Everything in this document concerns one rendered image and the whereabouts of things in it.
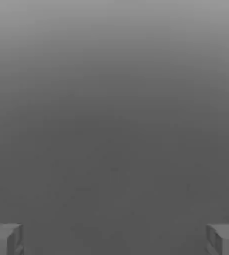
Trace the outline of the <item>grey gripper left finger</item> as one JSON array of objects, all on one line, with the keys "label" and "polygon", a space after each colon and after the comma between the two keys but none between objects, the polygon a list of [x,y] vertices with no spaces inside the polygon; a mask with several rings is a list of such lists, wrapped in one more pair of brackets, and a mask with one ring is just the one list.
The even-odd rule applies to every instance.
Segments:
[{"label": "grey gripper left finger", "polygon": [[0,255],[24,255],[23,225],[0,224]]}]

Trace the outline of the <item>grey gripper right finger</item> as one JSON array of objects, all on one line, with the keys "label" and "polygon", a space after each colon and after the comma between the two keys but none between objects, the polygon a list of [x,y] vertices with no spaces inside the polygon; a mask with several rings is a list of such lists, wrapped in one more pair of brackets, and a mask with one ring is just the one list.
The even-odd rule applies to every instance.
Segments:
[{"label": "grey gripper right finger", "polygon": [[229,224],[206,225],[206,254],[229,255]]}]

